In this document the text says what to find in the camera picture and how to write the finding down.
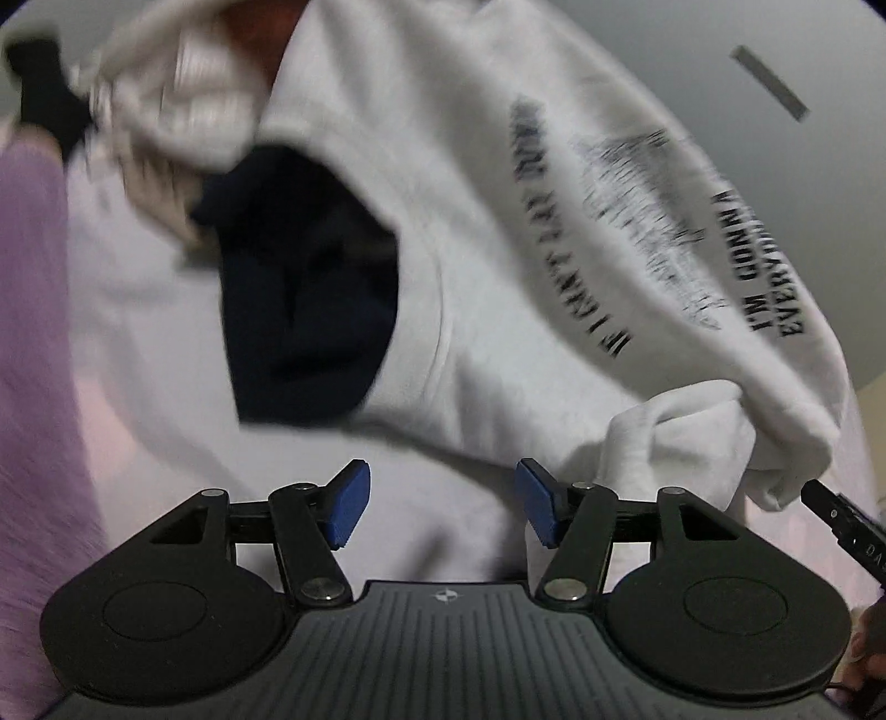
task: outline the metal rivet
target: metal rivet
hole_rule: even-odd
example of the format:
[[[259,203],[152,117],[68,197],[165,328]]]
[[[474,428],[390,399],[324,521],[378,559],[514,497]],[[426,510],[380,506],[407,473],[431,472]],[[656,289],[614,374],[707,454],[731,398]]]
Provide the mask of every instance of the metal rivet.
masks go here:
[[[575,602],[587,595],[587,585],[574,577],[558,577],[545,584],[545,594],[554,600]]]
[[[301,586],[301,591],[312,600],[334,600],[345,592],[345,586],[331,577],[315,577]]]

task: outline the purple sleeve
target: purple sleeve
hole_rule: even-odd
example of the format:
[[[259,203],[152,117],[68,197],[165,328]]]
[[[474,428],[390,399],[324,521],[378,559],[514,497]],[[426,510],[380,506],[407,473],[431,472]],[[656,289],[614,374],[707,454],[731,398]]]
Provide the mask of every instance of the purple sleeve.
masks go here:
[[[71,375],[64,171],[0,153],[0,717],[57,699],[40,646],[50,595],[104,549]]]

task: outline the black device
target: black device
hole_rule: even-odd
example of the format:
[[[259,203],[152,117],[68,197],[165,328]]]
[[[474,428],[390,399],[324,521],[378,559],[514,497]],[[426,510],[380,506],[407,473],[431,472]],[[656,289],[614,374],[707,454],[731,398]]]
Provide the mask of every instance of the black device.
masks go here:
[[[52,597],[67,695],[45,718],[848,717],[822,691],[850,617],[814,573],[681,488],[627,502],[530,459],[516,486],[558,548],[534,595],[370,582],[356,601],[332,551],[369,500],[365,463],[265,502],[204,490]],[[604,594],[614,542],[652,560]],[[242,543],[274,545],[283,593],[237,566]]]
[[[810,480],[801,492],[803,504],[824,520],[846,550],[880,584],[886,585],[886,532],[880,523],[865,515],[852,501],[836,495],[817,480]],[[881,599],[877,613],[886,612]],[[886,622],[873,622],[867,632],[866,652],[886,653]],[[855,693],[850,710],[858,717],[886,712],[886,682],[867,680]]]

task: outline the white hoodie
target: white hoodie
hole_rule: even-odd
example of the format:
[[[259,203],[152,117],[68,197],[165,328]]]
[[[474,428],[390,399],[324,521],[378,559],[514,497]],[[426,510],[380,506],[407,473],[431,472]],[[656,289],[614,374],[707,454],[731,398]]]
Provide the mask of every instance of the white hoodie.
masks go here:
[[[153,6],[98,85],[224,4]],[[219,169],[223,119],[212,147],[130,129]],[[812,297],[671,113],[548,5],[311,0],[247,130],[327,165],[397,235],[365,419],[632,499],[678,484],[725,508],[743,475],[778,510],[828,468],[851,387]]]

